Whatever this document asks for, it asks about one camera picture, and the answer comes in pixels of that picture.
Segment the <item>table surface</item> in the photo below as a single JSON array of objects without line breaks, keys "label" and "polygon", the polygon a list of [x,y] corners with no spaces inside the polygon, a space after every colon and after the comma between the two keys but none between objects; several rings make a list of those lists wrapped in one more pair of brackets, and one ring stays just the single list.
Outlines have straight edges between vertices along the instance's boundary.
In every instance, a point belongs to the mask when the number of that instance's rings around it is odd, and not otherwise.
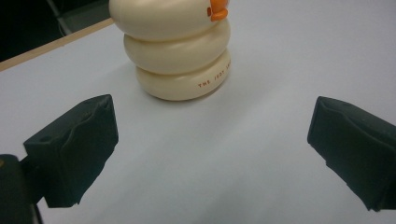
[{"label": "table surface", "polygon": [[210,95],[146,94],[110,25],[0,74],[0,153],[110,93],[120,142],[79,205],[46,223],[394,223],[367,211],[306,137],[318,96],[396,124],[396,1],[231,1],[229,77]]}]

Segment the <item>plastic ring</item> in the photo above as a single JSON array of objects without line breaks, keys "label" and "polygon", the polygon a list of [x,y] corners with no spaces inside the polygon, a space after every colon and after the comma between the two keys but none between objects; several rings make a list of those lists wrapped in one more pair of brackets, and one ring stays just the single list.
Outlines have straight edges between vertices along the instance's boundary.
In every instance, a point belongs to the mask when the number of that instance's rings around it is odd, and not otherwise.
[{"label": "plastic ring", "polygon": [[157,75],[136,67],[136,77],[149,94],[170,101],[190,100],[218,87],[228,76],[230,53],[224,52],[210,65],[197,71],[175,75]]},{"label": "plastic ring", "polygon": [[230,24],[227,20],[193,37],[165,42],[148,42],[124,36],[128,57],[140,68],[156,74],[177,75],[202,68],[227,48]]}]

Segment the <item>stacked rings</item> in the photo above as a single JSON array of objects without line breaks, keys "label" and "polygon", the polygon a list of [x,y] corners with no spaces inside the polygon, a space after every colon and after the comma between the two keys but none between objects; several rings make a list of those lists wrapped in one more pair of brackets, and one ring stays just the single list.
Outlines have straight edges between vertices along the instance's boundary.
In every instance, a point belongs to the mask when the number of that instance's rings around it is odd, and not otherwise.
[{"label": "stacked rings", "polygon": [[227,0],[110,0],[137,80],[156,97],[181,101],[213,91],[230,67]]}]

